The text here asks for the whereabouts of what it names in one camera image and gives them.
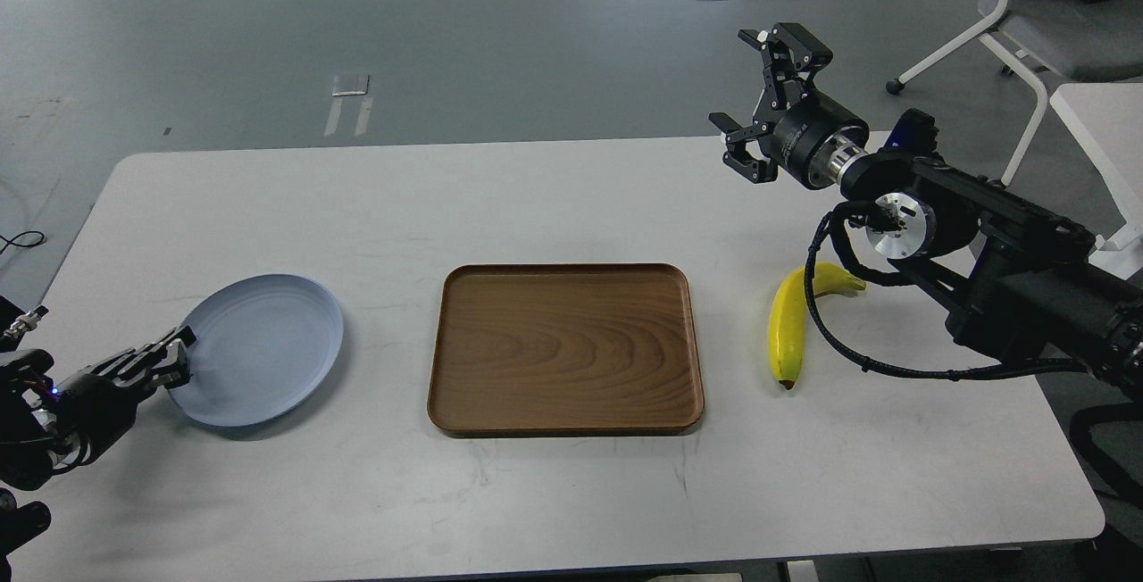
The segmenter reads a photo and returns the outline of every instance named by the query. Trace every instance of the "light blue plate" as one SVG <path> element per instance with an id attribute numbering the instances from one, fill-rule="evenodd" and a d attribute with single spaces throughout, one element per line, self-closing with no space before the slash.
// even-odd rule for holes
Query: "light blue plate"
<path id="1" fill-rule="evenodd" d="M 225 286 L 183 325 L 191 382 L 170 398 L 198 422 L 240 426 L 294 408 L 329 373 L 344 322 L 328 289 L 294 274 L 263 274 Z"/>

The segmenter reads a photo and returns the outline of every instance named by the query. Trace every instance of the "wooden tray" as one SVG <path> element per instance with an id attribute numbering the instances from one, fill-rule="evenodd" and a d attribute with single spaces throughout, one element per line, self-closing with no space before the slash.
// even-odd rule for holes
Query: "wooden tray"
<path id="1" fill-rule="evenodd" d="M 664 434 L 702 414 L 678 269 L 465 265 L 446 279 L 429 386 L 445 432 Z"/>

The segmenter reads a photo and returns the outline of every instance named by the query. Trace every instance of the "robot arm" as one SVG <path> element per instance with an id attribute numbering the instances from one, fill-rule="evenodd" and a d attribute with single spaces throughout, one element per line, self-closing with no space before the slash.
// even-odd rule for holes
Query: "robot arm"
<path id="1" fill-rule="evenodd" d="M 186 346 L 195 341 L 189 327 L 178 327 L 56 385 L 46 374 L 54 362 L 50 354 L 16 350 L 46 313 L 46 308 L 37 308 L 0 333 L 0 479 L 23 491 L 94 462 L 135 424 L 141 401 L 159 386 L 187 383 Z M 16 497 L 0 488 L 0 580 L 11 579 L 8 553 L 50 524 L 42 502 L 18 507 Z"/>
<path id="2" fill-rule="evenodd" d="M 837 184 L 848 200 L 823 220 L 815 245 L 829 237 L 846 269 L 865 280 L 920 287 L 948 310 L 953 342 L 1001 366 L 935 373 L 857 356 L 824 329 L 809 296 L 810 313 L 836 349 L 863 369 L 895 376 L 999 378 L 1032 374 L 1032 366 L 1082 369 L 1143 399 L 1143 290 L 1087 262 L 1095 241 L 1088 230 L 946 165 L 936 153 L 933 119 L 919 111 L 906 111 L 887 144 L 866 151 L 869 126 L 815 89 L 813 78 L 832 54 L 800 25 L 743 31 L 740 38 L 762 55 L 764 90 L 750 127 L 725 113 L 710 115 L 726 135 L 724 161 L 756 183 L 775 180 L 781 167 L 809 190 Z M 759 143 L 760 159 L 748 154 L 751 141 Z M 865 229 L 896 271 L 862 266 L 847 226 Z M 935 261 L 977 234 L 985 244 L 968 277 Z M 809 285 L 813 264 L 807 268 Z M 1048 343 L 1069 354 L 1069 366 L 1038 359 Z"/>

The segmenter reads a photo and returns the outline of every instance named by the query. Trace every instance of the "banana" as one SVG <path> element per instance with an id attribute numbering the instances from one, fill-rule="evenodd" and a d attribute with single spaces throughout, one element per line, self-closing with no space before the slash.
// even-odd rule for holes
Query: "banana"
<path id="1" fill-rule="evenodd" d="M 767 332 L 770 372 L 786 390 L 793 388 L 801 374 L 801 350 L 806 328 L 804 273 L 804 268 L 791 272 L 778 286 L 774 304 L 770 306 Z M 814 296 L 825 294 L 852 296 L 862 289 L 865 289 L 865 281 L 833 263 L 814 265 Z"/>

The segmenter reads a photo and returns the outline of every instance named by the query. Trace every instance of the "chair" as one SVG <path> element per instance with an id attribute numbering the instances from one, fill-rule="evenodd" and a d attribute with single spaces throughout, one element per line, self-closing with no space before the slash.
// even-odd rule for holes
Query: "chair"
<path id="1" fill-rule="evenodd" d="M 1074 82 L 1112 82 L 1143 75 L 1143 0 L 1085 5 L 1079 0 L 980 0 L 984 17 L 912 69 L 886 82 L 897 95 L 906 82 L 976 38 L 1036 93 L 1036 110 L 1000 176 L 1012 183 L 1048 107 L 1048 91 L 1037 73 L 1052 71 Z M 1009 50 L 993 33 L 1016 46 Z M 1031 58 L 1036 69 L 1024 64 Z"/>

